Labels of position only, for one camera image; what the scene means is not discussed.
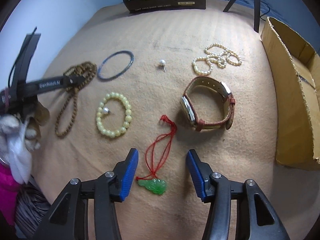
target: blue bangle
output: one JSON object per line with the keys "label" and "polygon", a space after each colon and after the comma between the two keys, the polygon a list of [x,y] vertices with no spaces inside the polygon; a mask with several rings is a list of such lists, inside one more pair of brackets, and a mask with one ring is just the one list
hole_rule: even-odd
{"label": "blue bangle", "polygon": [[[101,76],[100,72],[101,72],[101,69],[103,67],[103,65],[108,61],[108,59],[112,58],[113,56],[115,55],[118,55],[118,54],[128,54],[130,57],[131,57],[131,61],[129,62],[129,64],[124,68],[124,70],[122,70],[120,73],[118,73],[117,75],[114,75],[113,77],[109,77],[109,78],[104,78]],[[110,55],[109,57],[107,57],[102,63],[101,65],[99,66],[98,68],[98,73],[97,73],[97,76],[98,78],[100,78],[101,80],[103,81],[111,81],[111,80],[114,80],[115,78],[121,76],[124,72],[126,72],[132,65],[133,63],[133,60],[134,60],[134,56],[133,56],[133,53],[131,51],[128,51],[128,50],[121,50],[121,51],[118,51],[118,52],[115,52],[114,54]]]}

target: cardboard box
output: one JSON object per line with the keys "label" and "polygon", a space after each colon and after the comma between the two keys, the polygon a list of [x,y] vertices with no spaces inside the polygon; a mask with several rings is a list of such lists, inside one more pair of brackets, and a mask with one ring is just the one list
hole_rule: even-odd
{"label": "cardboard box", "polygon": [[319,55],[298,33],[271,17],[261,40],[276,88],[276,160],[286,166],[320,170]]}

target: white wall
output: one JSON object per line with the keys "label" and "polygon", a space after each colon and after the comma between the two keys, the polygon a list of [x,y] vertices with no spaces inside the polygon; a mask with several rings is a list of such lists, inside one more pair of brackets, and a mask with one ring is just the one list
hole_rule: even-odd
{"label": "white wall", "polygon": [[320,26],[302,0],[265,0],[281,13],[290,27],[320,52]]}
{"label": "white wall", "polygon": [[0,90],[27,33],[41,33],[31,60],[27,81],[43,76],[63,46],[102,7],[122,0],[22,0],[0,32]]}

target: brown fabric watch strap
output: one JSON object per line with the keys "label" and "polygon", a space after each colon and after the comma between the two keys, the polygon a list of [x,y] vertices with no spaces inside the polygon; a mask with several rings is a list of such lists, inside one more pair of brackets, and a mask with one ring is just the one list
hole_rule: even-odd
{"label": "brown fabric watch strap", "polygon": [[[190,91],[195,88],[196,86],[204,86],[208,87],[216,92],[218,92],[221,97],[222,101],[224,103],[224,109],[225,109],[225,117],[222,121],[219,122],[213,122],[213,123],[206,123],[204,120],[200,119],[192,105],[192,102],[188,96]],[[220,128],[223,125],[225,125],[225,128],[228,130],[232,126],[233,118],[235,114],[235,103],[236,100],[234,99],[232,93],[229,91],[228,88],[226,88],[221,82],[210,78],[210,77],[204,77],[204,76],[198,76],[195,77],[189,85],[184,90],[183,96],[186,97],[188,100],[190,107],[195,115],[195,128],[196,131],[201,130],[207,130],[207,129],[215,129]]]}

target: pink fabric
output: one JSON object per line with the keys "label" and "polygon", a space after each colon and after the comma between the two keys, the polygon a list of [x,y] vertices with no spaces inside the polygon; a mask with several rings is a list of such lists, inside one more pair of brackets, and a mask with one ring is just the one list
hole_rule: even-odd
{"label": "pink fabric", "polygon": [[20,186],[13,179],[10,168],[0,164],[0,210],[11,226],[14,225],[16,198]]}

